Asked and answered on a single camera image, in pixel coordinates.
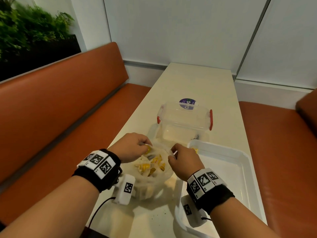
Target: bench backrest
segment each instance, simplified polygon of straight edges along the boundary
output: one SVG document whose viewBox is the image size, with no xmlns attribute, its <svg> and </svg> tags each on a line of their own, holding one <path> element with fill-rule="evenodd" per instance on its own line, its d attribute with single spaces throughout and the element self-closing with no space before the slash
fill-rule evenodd
<svg viewBox="0 0 317 238">
<path fill-rule="evenodd" d="M 317 89 L 296 103 L 296 111 L 317 137 Z"/>
<path fill-rule="evenodd" d="M 0 182 L 127 79 L 113 42 L 0 84 Z"/>
</svg>

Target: orange cushion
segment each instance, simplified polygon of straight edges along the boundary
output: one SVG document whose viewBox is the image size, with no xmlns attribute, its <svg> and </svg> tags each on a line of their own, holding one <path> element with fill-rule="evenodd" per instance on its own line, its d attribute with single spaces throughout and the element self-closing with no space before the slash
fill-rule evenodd
<svg viewBox="0 0 317 238">
<path fill-rule="evenodd" d="M 284 238 L 316 237 L 316 137 L 295 110 L 239 104 L 269 227 Z"/>
<path fill-rule="evenodd" d="M 1 84 L 0 183 L 127 79 L 113 42 Z"/>
<path fill-rule="evenodd" d="M 71 177 L 91 151 L 107 148 L 149 90 L 136 84 L 121 88 L 0 195 L 0 220 L 10 224 Z"/>
<path fill-rule="evenodd" d="M 296 103 L 296 111 L 317 137 L 317 89 Z"/>
</svg>

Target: wire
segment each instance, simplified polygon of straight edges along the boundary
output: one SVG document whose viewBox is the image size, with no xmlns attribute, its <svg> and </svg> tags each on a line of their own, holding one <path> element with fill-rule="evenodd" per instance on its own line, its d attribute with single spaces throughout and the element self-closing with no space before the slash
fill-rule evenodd
<svg viewBox="0 0 317 238">
<path fill-rule="evenodd" d="M 210 220 L 212 221 L 211 219 L 207 218 L 207 217 L 201 217 L 202 220 Z"/>
<path fill-rule="evenodd" d="M 98 212 L 98 210 L 101 208 L 101 206 L 102 206 L 104 203 L 106 203 L 108 200 L 114 200 L 115 198 L 116 198 L 116 197 L 111 197 L 111 198 L 109 198 L 109 199 L 106 199 L 106 200 L 98 207 L 98 209 L 96 210 L 96 212 L 94 213 L 93 217 L 92 217 L 91 220 L 90 220 L 88 229 L 90 228 L 90 225 L 91 225 L 91 223 L 93 222 L 93 218 L 95 217 L 95 215 L 97 214 L 97 212 Z"/>
</svg>

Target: person's left hand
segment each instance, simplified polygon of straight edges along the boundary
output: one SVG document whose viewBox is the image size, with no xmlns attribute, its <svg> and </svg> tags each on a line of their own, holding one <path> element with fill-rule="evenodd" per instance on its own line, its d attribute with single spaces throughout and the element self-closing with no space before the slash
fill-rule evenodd
<svg viewBox="0 0 317 238">
<path fill-rule="evenodd" d="M 116 154 L 122 163 L 135 161 L 148 150 L 147 145 L 152 145 L 149 138 L 137 133 L 125 134 L 115 144 L 108 148 L 110 152 Z"/>
</svg>

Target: forearm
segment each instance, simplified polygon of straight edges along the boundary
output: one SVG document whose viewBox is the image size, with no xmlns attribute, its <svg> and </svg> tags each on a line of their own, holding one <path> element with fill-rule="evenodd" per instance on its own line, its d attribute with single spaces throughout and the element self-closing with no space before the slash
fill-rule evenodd
<svg viewBox="0 0 317 238">
<path fill-rule="evenodd" d="M 236 198 L 214 208 L 210 217 L 221 238 L 279 237 Z"/>
<path fill-rule="evenodd" d="M 10 224 L 0 238 L 78 238 L 98 196 L 89 181 L 73 176 Z"/>
</svg>

